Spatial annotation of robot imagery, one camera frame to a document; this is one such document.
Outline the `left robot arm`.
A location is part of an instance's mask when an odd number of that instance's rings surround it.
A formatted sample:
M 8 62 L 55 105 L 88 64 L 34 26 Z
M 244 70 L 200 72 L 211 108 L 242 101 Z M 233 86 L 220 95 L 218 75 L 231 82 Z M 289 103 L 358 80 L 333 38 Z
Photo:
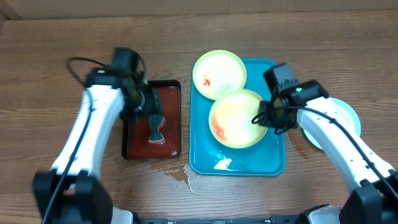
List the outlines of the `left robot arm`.
M 134 212 L 115 207 L 100 182 L 103 154 L 115 121 L 158 112 L 159 96 L 145 72 L 133 68 L 94 68 L 81 84 L 81 107 L 64 148 L 50 171 L 33 179 L 42 223 L 134 223 Z

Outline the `dark teal sponge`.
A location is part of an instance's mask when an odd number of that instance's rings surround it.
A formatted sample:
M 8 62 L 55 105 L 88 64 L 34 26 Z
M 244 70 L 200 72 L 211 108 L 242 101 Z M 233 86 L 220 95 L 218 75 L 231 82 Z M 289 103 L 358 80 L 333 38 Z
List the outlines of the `dark teal sponge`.
M 161 115 L 153 114 L 149 116 L 150 135 L 149 144 L 162 144 L 165 139 L 160 132 L 165 123 L 165 118 Z

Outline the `yellow-green plate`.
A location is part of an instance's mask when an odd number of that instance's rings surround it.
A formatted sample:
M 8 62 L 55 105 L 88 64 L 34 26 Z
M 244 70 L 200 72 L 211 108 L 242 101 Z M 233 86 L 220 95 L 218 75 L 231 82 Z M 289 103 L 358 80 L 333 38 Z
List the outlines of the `yellow-green plate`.
M 215 139 L 226 147 L 243 149 L 258 143 L 268 128 L 253 124 L 263 98 L 252 90 L 239 90 L 216 100 L 209 113 L 209 127 Z
M 247 71 L 243 61 L 227 50 L 212 50 L 203 54 L 194 64 L 192 80 L 196 89 L 206 98 L 219 98 L 246 84 Z

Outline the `light blue plate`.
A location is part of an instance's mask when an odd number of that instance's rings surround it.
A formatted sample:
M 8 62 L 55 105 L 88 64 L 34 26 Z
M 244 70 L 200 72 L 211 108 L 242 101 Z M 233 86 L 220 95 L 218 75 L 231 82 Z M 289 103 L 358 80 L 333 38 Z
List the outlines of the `light blue plate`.
M 332 98 L 331 100 L 335 104 L 335 108 L 341 113 L 341 117 L 344 119 L 345 123 L 354 129 L 355 133 L 361 135 L 361 122 L 359 116 L 355 110 L 346 102 L 339 100 L 337 98 Z

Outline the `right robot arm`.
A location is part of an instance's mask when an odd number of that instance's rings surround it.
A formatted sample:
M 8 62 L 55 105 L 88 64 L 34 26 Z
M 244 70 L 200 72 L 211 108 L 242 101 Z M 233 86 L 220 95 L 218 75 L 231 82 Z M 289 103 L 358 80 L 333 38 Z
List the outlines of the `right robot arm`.
M 316 81 L 268 81 L 252 123 L 276 134 L 300 126 L 338 169 L 349 193 L 342 207 L 322 205 L 299 215 L 299 223 L 397 223 L 397 171 L 342 120 L 328 92 Z

